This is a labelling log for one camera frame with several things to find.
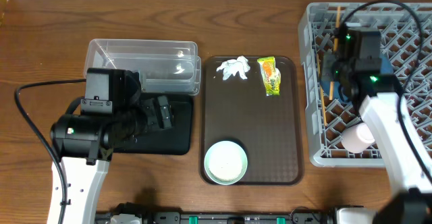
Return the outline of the pink white cup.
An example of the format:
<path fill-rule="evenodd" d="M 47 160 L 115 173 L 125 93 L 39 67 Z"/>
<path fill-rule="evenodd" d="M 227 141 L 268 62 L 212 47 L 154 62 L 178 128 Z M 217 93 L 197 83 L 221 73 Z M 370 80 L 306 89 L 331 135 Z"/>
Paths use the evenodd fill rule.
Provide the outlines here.
<path fill-rule="evenodd" d="M 351 153 L 361 153 L 375 143 L 366 123 L 362 122 L 346 128 L 342 134 L 342 146 Z"/>

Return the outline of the mint green bowl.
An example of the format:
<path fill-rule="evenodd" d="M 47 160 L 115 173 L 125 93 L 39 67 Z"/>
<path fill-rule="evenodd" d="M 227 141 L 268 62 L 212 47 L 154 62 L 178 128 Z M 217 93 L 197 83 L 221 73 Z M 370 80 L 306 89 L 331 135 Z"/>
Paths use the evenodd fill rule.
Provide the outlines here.
<path fill-rule="evenodd" d="M 205 153 L 205 173 L 216 184 L 228 186 L 239 182 L 247 168 L 246 151 L 237 142 L 216 142 Z"/>

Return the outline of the yellow snack wrapper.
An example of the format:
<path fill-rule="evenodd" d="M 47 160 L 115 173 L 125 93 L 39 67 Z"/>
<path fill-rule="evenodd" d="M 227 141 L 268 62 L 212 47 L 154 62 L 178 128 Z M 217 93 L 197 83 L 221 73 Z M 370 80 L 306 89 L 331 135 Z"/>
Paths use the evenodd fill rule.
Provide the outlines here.
<path fill-rule="evenodd" d="M 261 57 L 257 59 L 259 64 L 263 84 L 267 96 L 279 95 L 281 74 L 276 68 L 276 60 L 274 57 Z"/>

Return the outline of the dark blue plate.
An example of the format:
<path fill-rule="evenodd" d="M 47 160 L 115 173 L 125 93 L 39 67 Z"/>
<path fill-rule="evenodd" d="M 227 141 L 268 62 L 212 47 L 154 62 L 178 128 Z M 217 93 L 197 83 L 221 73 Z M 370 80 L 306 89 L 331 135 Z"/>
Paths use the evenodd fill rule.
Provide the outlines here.
<path fill-rule="evenodd" d="M 329 96 L 329 85 L 330 82 L 321 82 L 321 86 L 325 94 Z M 344 94 L 343 88 L 340 86 L 339 82 L 334 82 L 334 93 L 333 99 L 337 99 L 340 102 L 351 104 L 351 100 L 346 94 Z"/>

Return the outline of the wooden chopstick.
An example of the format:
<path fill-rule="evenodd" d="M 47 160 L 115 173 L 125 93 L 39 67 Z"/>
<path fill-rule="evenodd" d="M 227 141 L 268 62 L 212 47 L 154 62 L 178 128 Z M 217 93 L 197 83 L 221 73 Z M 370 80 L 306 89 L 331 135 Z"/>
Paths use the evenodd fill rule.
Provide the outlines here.
<path fill-rule="evenodd" d="M 327 127 L 327 116 L 326 116 L 326 110 L 325 110 L 325 100 L 324 100 L 324 93 L 323 93 L 323 88 L 321 86 L 321 79 L 320 79 L 320 75 L 321 75 L 321 62 L 319 59 L 319 54 L 316 54 L 316 61 L 317 61 L 317 69 L 318 69 L 318 79 L 319 79 L 319 88 L 320 88 L 320 99 L 321 99 L 321 110 L 322 110 L 322 116 L 323 116 L 323 125 L 325 127 Z"/>
<path fill-rule="evenodd" d="M 335 19 L 335 28 L 339 28 L 340 27 L 340 12 L 341 12 L 341 7 L 338 6 L 337 7 L 337 15 L 336 15 L 336 19 Z M 334 41 L 333 41 L 333 53 L 335 53 L 338 49 L 338 38 L 335 36 Z M 333 100 L 333 93 L 334 93 L 334 81 L 330 82 L 329 85 L 329 100 Z"/>

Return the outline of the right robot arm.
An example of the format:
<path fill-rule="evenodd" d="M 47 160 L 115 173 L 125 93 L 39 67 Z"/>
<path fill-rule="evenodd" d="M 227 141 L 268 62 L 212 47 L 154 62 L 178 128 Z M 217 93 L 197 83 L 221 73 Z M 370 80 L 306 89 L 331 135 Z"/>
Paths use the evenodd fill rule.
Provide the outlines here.
<path fill-rule="evenodd" d="M 381 73 L 381 33 L 374 28 L 338 28 L 338 48 L 324 55 L 321 82 L 338 82 L 368 126 L 384 160 L 393 197 L 380 211 L 341 207 L 335 223 L 430 223 L 431 158 L 412 124 L 402 85 L 394 74 Z"/>

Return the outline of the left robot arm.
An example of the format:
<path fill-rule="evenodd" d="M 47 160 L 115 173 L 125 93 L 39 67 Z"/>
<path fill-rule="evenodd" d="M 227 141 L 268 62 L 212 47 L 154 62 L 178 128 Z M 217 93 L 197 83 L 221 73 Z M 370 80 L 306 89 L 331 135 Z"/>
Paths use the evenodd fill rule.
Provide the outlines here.
<path fill-rule="evenodd" d="M 114 150 L 172 125 L 169 99 L 144 99 L 137 73 L 89 68 L 85 95 L 51 127 L 52 171 L 59 175 L 53 177 L 48 222 L 92 223 Z"/>

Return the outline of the white tissue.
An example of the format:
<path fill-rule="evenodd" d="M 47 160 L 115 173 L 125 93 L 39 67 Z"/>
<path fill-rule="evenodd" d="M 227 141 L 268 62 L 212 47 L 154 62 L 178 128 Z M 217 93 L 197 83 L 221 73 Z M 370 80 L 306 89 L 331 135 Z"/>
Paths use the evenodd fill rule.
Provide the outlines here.
<path fill-rule="evenodd" d="M 246 73 L 250 71 L 248 59 L 244 56 L 239 56 L 236 59 L 229 59 L 224 61 L 217 69 L 216 72 L 222 72 L 223 80 L 227 80 L 231 76 L 239 75 L 242 80 L 247 80 Z"/>

